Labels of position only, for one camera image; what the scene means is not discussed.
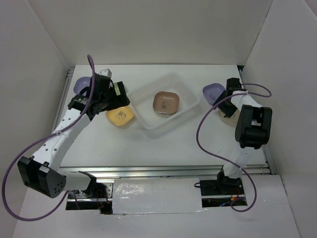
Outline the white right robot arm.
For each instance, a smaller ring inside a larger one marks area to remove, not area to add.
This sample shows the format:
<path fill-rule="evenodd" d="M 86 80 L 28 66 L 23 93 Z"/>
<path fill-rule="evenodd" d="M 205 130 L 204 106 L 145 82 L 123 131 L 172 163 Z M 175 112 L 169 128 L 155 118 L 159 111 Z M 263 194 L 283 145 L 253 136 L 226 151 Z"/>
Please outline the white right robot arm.
<path fill-rule="evenodd" d="M 97 75 L 92 93 L 101 102 L 102 110 L 113 113 L 119 121 L 128 118 L 124 108 L 132 108 L 137 120 L 148 130 L 156 130 L 187 114 L 200 101 L 191 87 L 175 73 L 130 93 L 126 92 L 122 82 L 114 83 L 107 77 Z M 221 194 L 227 194 L 237 187 L 253 151 L 269 140 L 272 109 L 256 103 L 249 95 L 238 78 L 230 78 L 226 88 L 212 104 L 211 110 L 219 109 L 225 118 L 230 119 L 236 112 L 240 113 L 235 127 L 237 149 L 226 160 L 215 183 L 216 190 Z"/>

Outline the yellow panda plate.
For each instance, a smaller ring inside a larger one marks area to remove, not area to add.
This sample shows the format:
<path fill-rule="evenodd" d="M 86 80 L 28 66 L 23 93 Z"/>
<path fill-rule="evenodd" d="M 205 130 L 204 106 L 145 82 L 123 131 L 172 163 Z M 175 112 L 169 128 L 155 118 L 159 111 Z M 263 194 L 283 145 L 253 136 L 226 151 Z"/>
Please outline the yellow panda plate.
<path fill-rule="evenodd" d="M 106 117 L 113 125 L 124 126 L 133 119 L 134 113 L 129 106 L 125 106 L 107 111 Z"/>

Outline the brown panda plate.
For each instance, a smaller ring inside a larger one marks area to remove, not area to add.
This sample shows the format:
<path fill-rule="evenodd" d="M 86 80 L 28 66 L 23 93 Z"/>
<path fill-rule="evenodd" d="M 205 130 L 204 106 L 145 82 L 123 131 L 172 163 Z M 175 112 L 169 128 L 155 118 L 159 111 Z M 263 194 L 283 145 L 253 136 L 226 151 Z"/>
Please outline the brown panda plate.
<path fill-rule="evenodd" d="M 174 115 L 178 111 L 179 101 L 176 93 L 160 91 L 154 96 L 153 110 L 161 115 Z"/>

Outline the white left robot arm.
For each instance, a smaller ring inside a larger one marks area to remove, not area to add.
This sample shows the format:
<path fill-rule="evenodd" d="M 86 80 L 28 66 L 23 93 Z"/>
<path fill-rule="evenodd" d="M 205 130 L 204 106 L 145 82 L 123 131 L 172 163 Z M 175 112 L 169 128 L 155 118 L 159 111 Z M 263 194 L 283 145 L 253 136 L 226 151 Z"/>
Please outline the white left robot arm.
<path fill-rule="evenodd" d="M 64 118 L 42 147 L 31 157 L 22 156 L 18 169 L 25 186 L 50 198 L 62 191 L 79 190 L 85 197 L 94 197 L 98 192 L 96 178 L 87 172 L 58 172 L 67 151 L 81 131 L 101 112 L 129 105 L 123 82 L 107 80 L 104 85 L 95 84 L 93 98 L 74 96 L 68 104 Z"/>

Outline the purple panda plate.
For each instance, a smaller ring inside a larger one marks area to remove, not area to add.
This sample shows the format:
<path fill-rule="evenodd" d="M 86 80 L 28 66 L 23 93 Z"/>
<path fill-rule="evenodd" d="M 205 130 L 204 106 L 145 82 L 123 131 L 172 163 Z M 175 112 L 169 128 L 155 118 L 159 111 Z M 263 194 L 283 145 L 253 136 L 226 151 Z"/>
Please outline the purple panda plate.
<path fill-rule="evenodd" d="M 79 79 L 77 79 L 73 87 L 74 93 L 79 94 L 82 89 L 89 87 L 90 81 L 91 81 L 91 78 L 87 76 L 80 77 Z"/>
<path fill-rule="evenodd" d="M 210 105 L 212 105 L 224 91 L 225 87 L 219 83 L 209 84 L 202 89 L 204 98 Z"/>

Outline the green panda plate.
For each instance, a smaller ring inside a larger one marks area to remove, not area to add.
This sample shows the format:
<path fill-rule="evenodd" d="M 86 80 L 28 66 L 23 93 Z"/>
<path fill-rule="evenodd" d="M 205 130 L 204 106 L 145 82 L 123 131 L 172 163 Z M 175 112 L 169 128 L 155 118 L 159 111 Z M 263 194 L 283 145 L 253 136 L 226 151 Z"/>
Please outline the green panda plate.
<path fill-rule="evenodd" d="M 232 126 L 232 127 L 236 127 L 237 122 L 238 122 L 238 118 L 240 115 L 240 111 L 236 110 L 235 113 L 231 116 L 231 117 L 225 117 L 225 113 L 223 113 L 221 110 L 217 111 L 217 114 L 219 116 L 219 118 L 226 124 Z"/>

